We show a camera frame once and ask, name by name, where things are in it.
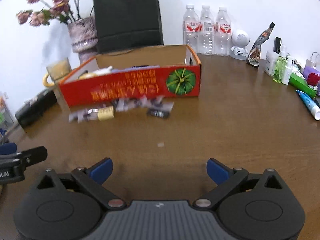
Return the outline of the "white wipes container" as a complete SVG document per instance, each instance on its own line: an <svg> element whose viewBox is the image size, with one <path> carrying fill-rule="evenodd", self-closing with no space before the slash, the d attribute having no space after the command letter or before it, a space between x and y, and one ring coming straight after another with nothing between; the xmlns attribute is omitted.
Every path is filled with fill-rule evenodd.
<svg viewBox="0 0 320 240"><path fill-rule="evenodd" d="M274 71L278 57L278 53L274 51L267 51L264 71L268 76L274 76Z"/></svg>

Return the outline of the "red cardboard box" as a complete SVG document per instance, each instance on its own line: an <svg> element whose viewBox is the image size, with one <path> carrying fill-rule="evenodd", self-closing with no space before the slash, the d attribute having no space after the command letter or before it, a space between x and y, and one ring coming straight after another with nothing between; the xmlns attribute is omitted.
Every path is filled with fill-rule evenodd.
<svg viewBox="0 0 320 240"><path fill-rule="evenodd" d="M160 67L78 79L85 72L109 66L124 69L155 65ZM200 93L201 68L198 55L188 45L143 47L95 55L72 70L59 87L69 107L144 96L194 97Z"/></svg>

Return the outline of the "green box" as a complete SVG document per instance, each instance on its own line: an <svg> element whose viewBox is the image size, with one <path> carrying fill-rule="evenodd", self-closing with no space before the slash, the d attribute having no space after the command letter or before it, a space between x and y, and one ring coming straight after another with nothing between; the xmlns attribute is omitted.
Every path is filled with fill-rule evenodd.
<svg viewBox="0 0 320 240"><path fill-rule="evenodd" d="M317 95L317 88L311 88L302 77L297 76L295 73L291 74L289 84L295 87L295 89L303 91L312 99Z"/></svg>

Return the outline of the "right water bottle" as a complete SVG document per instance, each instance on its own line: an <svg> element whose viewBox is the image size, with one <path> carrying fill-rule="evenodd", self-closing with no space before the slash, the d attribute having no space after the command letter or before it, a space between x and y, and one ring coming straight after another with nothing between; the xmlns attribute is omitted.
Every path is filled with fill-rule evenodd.
<svg viewBox="0 0 320 240"><path fill-rule="evenodd" d="M228 56L231 44L231 19L227 8L219 7L215 20L214 53L221 56Z"/></svg>

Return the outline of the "black case with stickers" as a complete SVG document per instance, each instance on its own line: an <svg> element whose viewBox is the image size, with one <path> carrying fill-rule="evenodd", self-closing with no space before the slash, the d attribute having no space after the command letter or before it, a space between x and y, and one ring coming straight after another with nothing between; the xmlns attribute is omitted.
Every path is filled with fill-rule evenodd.
<svg viewBox="0 0 320 240"><path fill-rule="evenodd" d="M15 113L16 120L22 128L29 127L56 103L57 98L54 91L45 89Z"/></svg>

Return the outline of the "yellow white plush toy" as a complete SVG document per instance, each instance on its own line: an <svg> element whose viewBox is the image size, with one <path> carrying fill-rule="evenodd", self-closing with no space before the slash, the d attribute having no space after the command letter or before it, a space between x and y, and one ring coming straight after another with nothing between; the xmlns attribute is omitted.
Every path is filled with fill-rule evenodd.
<svg viewBox="0 0 320 240"><path fill-rule="evenodd" d="M78 79L79 80L83 80L83 79L89 79L89 78L96 77L96 76L107 75L107 74L112 73L112 70L113 70L113 67L109 66L109 67L106 67L106 68L95 70L95 71L90 72L90 73L89 72L85 72L85 73L81 74L78 77Z"/></svg>

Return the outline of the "black sauce pouch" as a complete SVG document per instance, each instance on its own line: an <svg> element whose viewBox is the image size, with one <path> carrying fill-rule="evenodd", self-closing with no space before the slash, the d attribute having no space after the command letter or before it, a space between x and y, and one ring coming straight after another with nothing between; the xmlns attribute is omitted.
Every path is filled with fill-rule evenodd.
<svg viewBox="0 0 320 240"><path fill-rule="evenodd" d="M260 64L260 55L261 55L261 46L264 42L266 42L274 28L275 24L272 22L269 27L263 31L257 40L254 42L251 50L249 51L248 57L247 57L247 63L253 67L253 68L259 68Z"/></svg>

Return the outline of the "white robot figurine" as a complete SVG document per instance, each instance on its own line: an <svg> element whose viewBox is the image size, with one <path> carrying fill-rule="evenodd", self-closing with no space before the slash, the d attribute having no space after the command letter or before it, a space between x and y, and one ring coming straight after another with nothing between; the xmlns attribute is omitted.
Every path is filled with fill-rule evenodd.
<svg viewBox="0 0 320 240"><path fill-rule="evenodd" d="M250 42L248 33L243 29L234 29L232 33L232 43L230 56L237 60L246 61L248 57L247 46Z"/></svg>

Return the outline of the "white blue tube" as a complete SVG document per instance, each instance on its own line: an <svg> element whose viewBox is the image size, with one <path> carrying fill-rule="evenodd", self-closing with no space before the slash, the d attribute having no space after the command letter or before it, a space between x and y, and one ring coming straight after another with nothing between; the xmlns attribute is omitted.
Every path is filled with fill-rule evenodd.
<svg viewBox="0 0 320 240"><path fill-rule="evenodd" d="M319 106L308 96L308 94L304 93L303 91L296 90L298 96L303 101L304 105L307 107L311 115L314 117L315 120L320 120L320 108Z"/></svg>

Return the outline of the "purple textured vase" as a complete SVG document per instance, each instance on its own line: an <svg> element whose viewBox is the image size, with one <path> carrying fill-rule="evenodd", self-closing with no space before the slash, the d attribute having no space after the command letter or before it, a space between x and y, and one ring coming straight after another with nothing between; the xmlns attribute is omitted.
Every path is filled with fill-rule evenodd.
<svg viewBox="0 0 320 240"><path fill-rule="evenodd" d="M94 17L86 17L67 25L72 51L78 54L80 64L97 55L98 35Z"/></svg>

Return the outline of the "yellow ceramic mug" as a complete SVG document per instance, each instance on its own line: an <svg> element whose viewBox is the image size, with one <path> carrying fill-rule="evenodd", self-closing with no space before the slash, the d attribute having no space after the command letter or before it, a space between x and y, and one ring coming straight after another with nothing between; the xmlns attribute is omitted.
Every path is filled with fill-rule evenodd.
<svg viewBox="0 0 320 240"><path fill-rule="evenodd" d="M42 83L43 83L44 87L50 88L50 87L56 86L59 83L59 80L60 79L56 75L47 73L43 77Z"/></svg>

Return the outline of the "small white spray bottle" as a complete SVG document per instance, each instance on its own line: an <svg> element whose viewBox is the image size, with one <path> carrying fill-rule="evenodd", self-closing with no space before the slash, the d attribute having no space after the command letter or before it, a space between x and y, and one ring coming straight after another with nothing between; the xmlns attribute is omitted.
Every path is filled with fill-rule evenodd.
<svg viewBox="0 0 320 240"><path fill-rule="evenodd" d="M289 84L289 80L291 77L291 73L292 73L292 68L293 68L293 63L292 63L293 59L288 58L286 65L285 65L285 69L284 69L284 73L283 73L283 77L281 80L281 83L284 85L288 85Z"/></svg>

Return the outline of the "purple drawstring pouch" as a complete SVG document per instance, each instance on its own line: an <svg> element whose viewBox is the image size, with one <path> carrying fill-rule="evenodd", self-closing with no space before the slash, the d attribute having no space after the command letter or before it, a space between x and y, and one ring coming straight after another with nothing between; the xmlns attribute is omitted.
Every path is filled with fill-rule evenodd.
<svg viewBox="0 0 320 240"><path fill-rule="evenodd" d="M125 73L125 72L132 72L135 70L146 70L146 69L154 69L154 68L159 68L160 65L155 65L155 66L133 66L133 67L129 67L129 68L124 68L124 69L112 69L111 73Z"/></svg>

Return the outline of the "red rose ornament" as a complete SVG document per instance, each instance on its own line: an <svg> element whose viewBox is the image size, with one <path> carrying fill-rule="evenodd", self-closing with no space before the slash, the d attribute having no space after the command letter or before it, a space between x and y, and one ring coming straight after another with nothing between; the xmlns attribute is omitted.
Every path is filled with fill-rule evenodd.
<svg viewBox="0 0 320 240"><path fill-rule="evenodd" d="M310 85L310 86L313 86L313 87L317 86L319 81L320 81L320 75L316 74L316 73L313 73L313 72L311 72L308 75L308 78L306 80L307 84Z"/></svg>

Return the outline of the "left water bottle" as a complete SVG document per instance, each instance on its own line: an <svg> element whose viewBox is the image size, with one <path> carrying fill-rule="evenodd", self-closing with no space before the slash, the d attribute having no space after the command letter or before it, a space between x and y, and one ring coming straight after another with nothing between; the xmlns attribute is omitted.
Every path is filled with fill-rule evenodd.
<svg viewBox="0 0 320 240"><path fill-rule="evenodd" d="M183 15L183 43L189 45L196 53L201 25L200 18L194 10L194 5L186 5Z"/></svg>

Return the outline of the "water bottle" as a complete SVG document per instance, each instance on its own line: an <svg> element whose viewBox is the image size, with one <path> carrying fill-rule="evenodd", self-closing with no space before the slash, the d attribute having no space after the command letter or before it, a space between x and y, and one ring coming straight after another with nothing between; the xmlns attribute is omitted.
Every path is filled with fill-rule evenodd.
<svg viewBox="0 0 320 240"><path fill-rule="evenodd" d="M209 5L203 5L200 16L199 52L213 54L214 45L214 17Z"/></svg>
<svg viewBox="0 0 320 240"><path fill-rule="evenodd" d="M221 56L228 56L231 44L231 19L227 8L219 7L215 20L214 53Z"/></svg>
<svg viewBox="0 0 320 240"><path fill-rule="evenodd" d="M200 18L194 10L194 5L186 5L183 15L183 43L189 45L196 53L201 25Z"/></svg>

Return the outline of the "clear glass cup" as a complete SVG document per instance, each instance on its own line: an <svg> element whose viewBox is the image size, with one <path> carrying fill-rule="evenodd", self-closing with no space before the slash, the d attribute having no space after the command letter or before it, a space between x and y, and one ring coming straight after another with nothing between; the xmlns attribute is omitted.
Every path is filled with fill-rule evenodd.
<svg viewBox="0 0 320 240"><path fill-rule="evenodd" d="M54 83L64 78L71 71L72 71L72 68L68 58L65 58L59 62L51 64L47 67L48 75Z"/></svg>

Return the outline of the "green sanitizer bottle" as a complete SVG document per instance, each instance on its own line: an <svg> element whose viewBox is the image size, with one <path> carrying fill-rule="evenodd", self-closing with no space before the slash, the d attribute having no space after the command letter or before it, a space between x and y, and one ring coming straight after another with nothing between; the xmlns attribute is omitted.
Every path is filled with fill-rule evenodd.
<svg viewBox="0 0 320 240"><path fill-rule="evenodd" d="M283 71L286 66L286 59L287 52L286 52L286 46L282 44L279 49L279 57L277 58L275 67L274 67L274 75L273 80L277 83L281 83L283 78Z"/></svg>

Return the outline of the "middle water bottle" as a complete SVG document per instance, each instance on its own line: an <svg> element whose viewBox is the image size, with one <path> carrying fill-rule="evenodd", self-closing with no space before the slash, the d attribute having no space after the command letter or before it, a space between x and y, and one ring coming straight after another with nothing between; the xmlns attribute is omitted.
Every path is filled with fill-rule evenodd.
<svg viewBox="0 0 320 240"><path fill-rule="evenodd" d="M213 54L214 45L214 17L209 5L203 5L200 16L199 52Z"/></svg>

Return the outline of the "black paper bag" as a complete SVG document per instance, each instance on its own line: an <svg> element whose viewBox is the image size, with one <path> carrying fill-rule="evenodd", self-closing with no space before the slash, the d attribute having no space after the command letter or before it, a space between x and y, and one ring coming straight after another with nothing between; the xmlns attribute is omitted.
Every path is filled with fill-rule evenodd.
<svg viewBox="0 0 320 240"><path fill-rule="evenodd" d="M93 0L100 54L163 44L159 0Z"/></svg>

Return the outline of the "yellow eraser block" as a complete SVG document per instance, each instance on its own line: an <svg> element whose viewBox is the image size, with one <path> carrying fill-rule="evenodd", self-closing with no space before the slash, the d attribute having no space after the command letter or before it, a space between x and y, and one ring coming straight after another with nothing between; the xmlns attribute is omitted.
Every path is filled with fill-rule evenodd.
<svg viewBox="0 0 320 240"><path fill-rule="evenodd" d="M105 120L113 119L114 115L115 115L114 107L107 106L107 107L98 109L97 117L99 121L105 121Z"/></svg>

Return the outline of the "silver brown candy wrapper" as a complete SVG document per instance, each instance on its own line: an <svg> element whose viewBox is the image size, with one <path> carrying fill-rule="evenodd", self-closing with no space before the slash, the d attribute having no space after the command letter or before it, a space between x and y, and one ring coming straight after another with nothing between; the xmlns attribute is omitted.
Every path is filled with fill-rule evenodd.
<svg viewBox="0 0 320 240"><path fill-rule="evenodd" d="M91 108L91 109L82 109L75 112L72 112L69 117L68 121L73 122L77 121L78 123L81 123L83 121L93 121L98 119L98 109L97 108Z"/></svg>

